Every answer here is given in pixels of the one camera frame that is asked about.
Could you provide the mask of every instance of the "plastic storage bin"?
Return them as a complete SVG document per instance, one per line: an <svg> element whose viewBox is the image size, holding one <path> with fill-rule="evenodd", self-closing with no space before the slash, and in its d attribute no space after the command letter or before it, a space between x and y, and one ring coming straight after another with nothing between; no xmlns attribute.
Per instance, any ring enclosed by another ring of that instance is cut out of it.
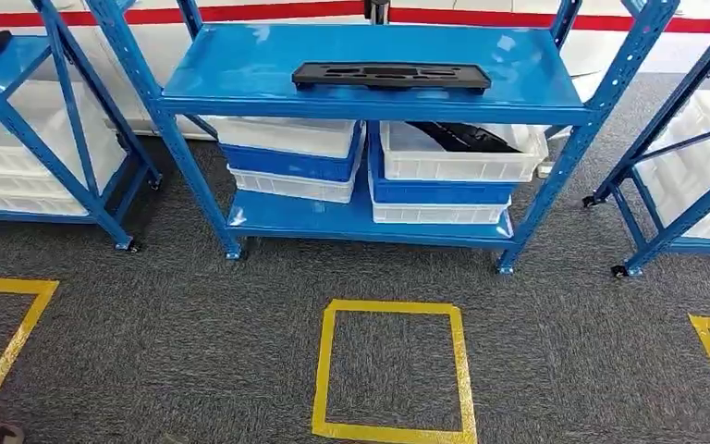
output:
<svg viewBox="0 0 710 444"><path fill-rule="evenodd" d="M514 182L391 180L385 177L385 154L376 125L369 124L369 172L374 200L380 204L497 204L510 200Z"/></svg>
<svg viewBox="0 0 710 444"><path fill-rule="evenodd" d="M698 91L649 151L707 131L710 91ZM635 169L652 195L661 222L667 226L710 190L710 140L641 162ZM710 213L684 236L710 239Z"/></svg>
<svg viewBox="0 0 710 444"><path fill-rule="evenodd" d="M99 140L96 145L90 146L90 152L99 154L108 153L108 155L97 155L93 161L98 162L92 164L94 176L96 177L96 186L101 192L113 174L121 167L121 164L126 159L126 152L121 149L115 135L104 137ZM81 182L84 186L88 186L85 180ZM42 196L42 197L57 197L71 198L71 194L67 188L53 174L45 169L42 175L20 175L12 172L0 173L0 194L16 194L23 196Z"/></svg>
<svg viewBox="0 0 710 444"><path fill-rule="evenodd" d="M101 159L104 157L122 155L123 150L117 145L99 144L104 149L95 149L97 141L105 136L115 138L115 135L102 121L102 114L98 106L89 99L87 88L81 83L73 84L73 88L86 140L90 145L92 164L101 165L103 163ZM85 184L77 145L69 125L66 104L58 84L52 81L29 80L12 94L9 102L31 124L54 154L80 180L80 183ZM0 174L22 177L47 177L50 174L33 153L1 123ZM103 183L105 179L106 177L97 177L97 183Z"/></svg>
<svg viewBox="0 0 710 444"><path fill-rule="evenodd" d="M231 168L305 179L349 181L362 123L352 120L227 117L217 121Z"/></svg>
<svg viewBox="0 0 710 444"><path fill-rule="evenodd" d="M378 224L475 224L499 222L510 206L510 198L499 204L449 203L380 203L374 198L374 180L378 173L369 163L369 192L372 196L373 221Z"/></svg>
<svg viewBox="0 0 710 444"><path fill-rule="evenodd" d="M528 125L480 125L505 139L519 154L449 153L404 122L382 122L385 176L401 180L529 182L548 156L544 134Z"/></svg>
<svg viewBox="0 0 710 444"><path fill-rule="evenodd" d="M267 192L301 199L337 202L348 204L352 197L355 185L355 175L361 166L360 159L363 154L365 131L358 135L357 143L352 150L354 159L358 159L349 171L349 179L345 182L333 180L308 179L294 176L283 176L260 171L244 171L227 165L230 173L235 177L239 190Z"/></svg>

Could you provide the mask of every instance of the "white plastic crate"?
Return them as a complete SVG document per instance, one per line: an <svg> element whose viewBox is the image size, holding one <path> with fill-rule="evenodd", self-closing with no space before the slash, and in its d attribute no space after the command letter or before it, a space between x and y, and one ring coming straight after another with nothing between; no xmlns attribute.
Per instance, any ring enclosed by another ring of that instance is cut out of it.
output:
<svg viewBox="0 0 710 444"><path fill-rule="evenodd" d="M710 91L698 91L669 122L650 152L710 131ZM636 166L665 226L710 190L710 140ZM685 233L710 239L710 213Z"/></svg>
<svg viewBox="0 0 710 444"><path fill-rule="evenodd" d="M674 175L674 171L667 166L667 163L663 162L665 159L662 157L641 162L635 168L655 202L661 223L667 227L696 199L677 190L673 181L669 179ZM684 236L710 239L710 213L690 228Z"/></svg>
<svg viewBox="0 0 710 444"><path fill-rule="evenodd" d="M88 211L74 198L0 194L0 211L58 216L85 216Z"/></svg>
<svg viewBox="0 0 710 444"><path fill-rule="evenodd" d="M535 126L478 124L520 153L449 153L434 139L404 122L382 122L385 177L406 180L529 182L548 156L544 134Z"/></svg>
<svg viewBox="0 0 710 444"><path fill-rule="evenodd" d="M229 166L227 166L227 169L235 177L239 190L267 192L282 196L300 197L301 199L348 204L349 199L352 197L352 188L355 184L358 164L353 168L352 177L347 182L281 176L258 171L242 171Z"/></svg>
<svg viewBox="0 0 710 444"><path fill-rule="evenodd" d="M89 142L93 142L93 144L89 146L90 152L108 154L96 155L93 158L93 161L97 162L96 164L92 164L93 173L96 177L96 186L99 192L101 192L113 174L120 168L127 154L121 149L116 137L113 135L108 135L108 137ZM41 176L27 176L15 174L11 171L6 173L0 172L0 194L71 198L67 188L61 184L49 170L45 169L44 172L45 174ZM88 188L88 184L85 183L85 180L82 184Z"/></svg>
<svg viewBox="0 0 710 444"><path fill-rule="evenodd" d="M80 117L90 145L92 164L100 165L100 158L122 155L117 144L102 144L103 138L115 138L107 128L97 104L91 100L88 89L81 83L74 83ZM66 104L60 86L52 81L29 80L20 86L9 98L9 102L29 122L37 134L47 143L54 154L85 185L85 176L80 164L77 145L69 124ZM13 136L0 122L0 174L14 174L22 177L47 177L50 172ZM105 177L97 178L98 183Z"/></svg>
<svg viewBox="0 0 710 444"><path fill-rule="evenodd" d="M223 144L334 158L349 154L356 123L285 117L210 117L210 122Z"/></svg>
<svg viewBox="0 0 710 444"><path fill-rule="evenodd" d="M377 224L477 224L499 222L510 202L500 205L378 203L374 201L374 185L369 174L369 194L372 197L372 217Z"/></svg>

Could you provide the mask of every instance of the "carpet floor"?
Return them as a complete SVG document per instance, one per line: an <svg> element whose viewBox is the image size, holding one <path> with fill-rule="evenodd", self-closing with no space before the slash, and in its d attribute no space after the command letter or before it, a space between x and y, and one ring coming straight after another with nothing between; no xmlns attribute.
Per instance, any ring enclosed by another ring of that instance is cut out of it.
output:
<svg viewBox="0 0 710 444"><path fill-rule="evenodd" d="M364 299L460 308L482 443L710 443L710 361L688 318L710 315L710 256L663 255L615 280L631 253L618 210L581 208L679 80L638 76L512 277L494 274L493 252L364 242L258 239L228 262L145 139L168 177L128 216L140 253L96 227L0 222L0 277L61 282L0 389L0 420L29 443L336 442L311 433L323 310ZM226 208L226 160L192 147ZM0 294L0 352L29 303ZM328 421L460 429L444 316L340 314L333 344Z"/></svg>

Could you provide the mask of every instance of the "shelf tier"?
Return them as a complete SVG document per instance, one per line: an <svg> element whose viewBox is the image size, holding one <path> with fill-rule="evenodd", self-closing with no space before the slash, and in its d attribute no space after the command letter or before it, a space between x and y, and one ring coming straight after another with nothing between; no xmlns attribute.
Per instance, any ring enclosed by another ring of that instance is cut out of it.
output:
<svg viewBox="0 0 710 444"><path fill-rule="evenodd" d="M47 37L13 36L0 53L0 91L8 97L49 55Z"/></svg>
<svg viewBox="0 0 710 444"><path fill-rule="evenodd" d="M396 242L503 250L513 245L508 212L496 225L377 224L372 219L367 167L349 203L237 191L227 218L235 236Z"/></svg>
<svg viewBox="0 0 710 444"><path fill-rule="evenodd" d="M475 64L492 86L483 95L346 85L299 92L291 76L309 61ZM583 125L592 113L549 30L415 25L204 25L161 102L177 114L548 125Z"/></svg>

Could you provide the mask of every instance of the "person's foot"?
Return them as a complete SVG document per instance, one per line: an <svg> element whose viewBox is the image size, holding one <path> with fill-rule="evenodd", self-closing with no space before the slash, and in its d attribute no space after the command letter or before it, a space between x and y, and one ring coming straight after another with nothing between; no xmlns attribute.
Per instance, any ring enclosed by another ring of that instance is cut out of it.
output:
<svg viewBox="0 0 710 444"><path fill-rule="evenodd" d="M0 444L23 444L23 431L14 425L0 424Z"/></svg>

